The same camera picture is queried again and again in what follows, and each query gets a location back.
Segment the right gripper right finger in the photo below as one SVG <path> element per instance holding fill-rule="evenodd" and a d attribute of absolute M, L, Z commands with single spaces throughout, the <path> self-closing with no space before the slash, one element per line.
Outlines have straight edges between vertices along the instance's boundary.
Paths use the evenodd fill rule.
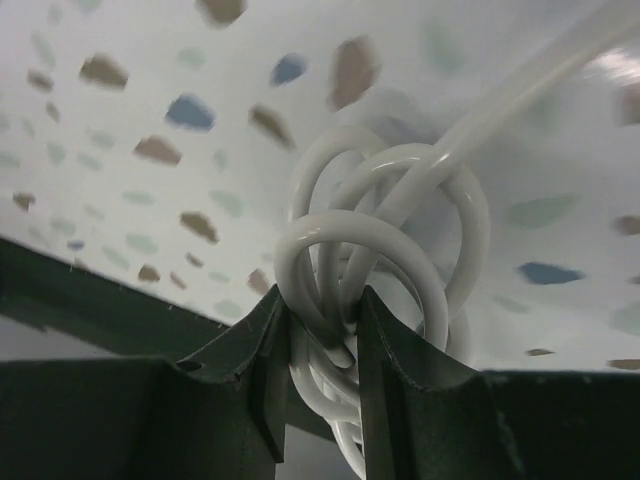
<path fill-rule="evenodd" d="M 635 479 L 639 378 L 476 371 L 397 320 L 372 289 L 358 355 L 370 479 Z"/>

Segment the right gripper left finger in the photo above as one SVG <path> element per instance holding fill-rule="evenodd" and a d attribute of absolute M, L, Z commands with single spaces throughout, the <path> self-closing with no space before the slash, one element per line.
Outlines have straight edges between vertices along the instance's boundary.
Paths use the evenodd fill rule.
<path fill-rule="evenodd" d="M 277 289 L 178 362 L 1 366 L 5 479 L 271 479 L 284 459 L 288 313 Z"/>

